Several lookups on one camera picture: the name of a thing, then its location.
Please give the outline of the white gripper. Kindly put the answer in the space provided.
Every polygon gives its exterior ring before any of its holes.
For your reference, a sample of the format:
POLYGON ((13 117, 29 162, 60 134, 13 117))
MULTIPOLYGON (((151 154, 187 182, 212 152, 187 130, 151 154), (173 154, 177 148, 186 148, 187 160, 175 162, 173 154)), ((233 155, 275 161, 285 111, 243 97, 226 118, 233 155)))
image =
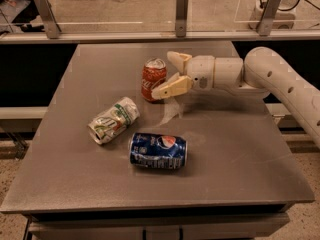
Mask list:
POLYGON ((208 91, 213 88, 215 58, 168 51, 167 59, 178 70, 168 81, 151 92, 153 99, 161 100, 187 93, 191 88, 208 91))

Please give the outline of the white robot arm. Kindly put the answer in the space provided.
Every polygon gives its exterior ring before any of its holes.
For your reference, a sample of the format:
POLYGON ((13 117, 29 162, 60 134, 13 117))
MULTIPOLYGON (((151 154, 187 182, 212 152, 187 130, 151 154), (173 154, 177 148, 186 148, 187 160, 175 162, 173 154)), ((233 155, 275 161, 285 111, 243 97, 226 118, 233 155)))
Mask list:
POLYGON ((273 94, 320 147, 320 90, 272 49, 254 48, 243 59, 193 57, 174 51, 169 51, 167 58, 178 72, 152 90, 154 99, 213 88, 247 97, 273 94))

